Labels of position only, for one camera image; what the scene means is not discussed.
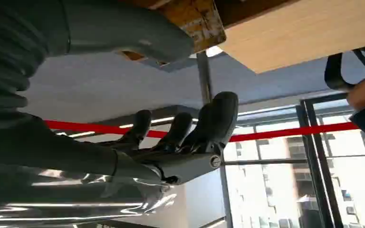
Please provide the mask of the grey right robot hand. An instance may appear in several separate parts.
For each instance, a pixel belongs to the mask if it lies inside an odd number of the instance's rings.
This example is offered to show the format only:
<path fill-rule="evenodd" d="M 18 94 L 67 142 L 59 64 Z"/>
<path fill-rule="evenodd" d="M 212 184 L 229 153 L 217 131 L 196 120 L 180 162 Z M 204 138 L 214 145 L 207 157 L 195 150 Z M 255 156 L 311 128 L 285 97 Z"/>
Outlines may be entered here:
<path fill-rule="evenodd" d="M 220 92 L 195 129 L 178 114 L 165 137 L 139 149 L 151 113 L 121 139 L 80 142 L 20 108 L 49 57 L 132 51 L 163 62 L 188 57 L 193 40 L 162 14 L 116 0 L 0 0 L 0 227 L 74 227 L 163 208 L 174 184 L 220 166 L 238 96 Z"/>

